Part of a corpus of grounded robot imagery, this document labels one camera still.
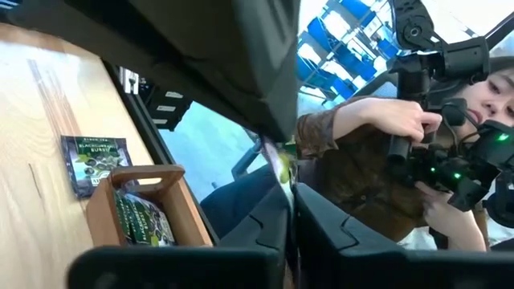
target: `wooden box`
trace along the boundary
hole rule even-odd
[[[127,246],[116,213],[114,192],[131,180],[158,179],[158,183],[137,185],[133,190],[163,209],[179,246],[212,246],[209,234],[183,179],[179,165],[120,167],[103,179],[86,207],[86,218],[94,246]]]

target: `woman's arm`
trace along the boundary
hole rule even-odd
[[[487,215],[482,204],[479,203],[473,210],[476,226],[470,228],[461,238],[448,238],[449,250],[489,250],[489,234],[487,232]]]
[[[461,238],[448,238],[448,250],[486,252],[487,246],[482,232],[476,227],[476,230],[466,232]]]
[[[295,143],[300,157],[321,157],[330,149],[337,149],[336,141],[364,124],[368,124],[366,99],[353,97],[327,111],[301,116],[296,122]]]

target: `tea package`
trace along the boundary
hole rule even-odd
[[[164,212],[133,194],[115,192],[116,211],[129,244],[172,246],[175,239]]]
[[[130,166],[122,138],[61,136],[71,186],[79,198],[91,197],[100,180],[118,166]]]

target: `black strap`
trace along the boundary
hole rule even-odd
[[[491,246],[491,250],[514,251],[514,238]]]
[[[435,245],[437,245],[438,249],[447,250],[448,249],[448,237],[439,233],[438,231],[430,228],[428,233],[434,237]]]

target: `woman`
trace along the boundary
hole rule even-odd
[[[491,59],[492,73],[484,82],[437,83],[430,97],[459,97],[478,123],[496,120],[514,125],[514,58]],[[421,142],[439,128],[442,117],[424,112],[414,102],[355,97],[325,112],[302,116],[296,126],[299,180],[343,211],[395,242],[415,227],[430,226],[448,237],[449,249],[487,249],[484,211],[460,212],[447,204],[448,193],[423,183],[406,188],[384,172],[390,135]],[[475,131],[467,122],[455,128],[462,139]],[[450,145],[446,137],[438,139]],[[268,167],[214,191],[202,208],[222,237],[255,207],[275,184]]]

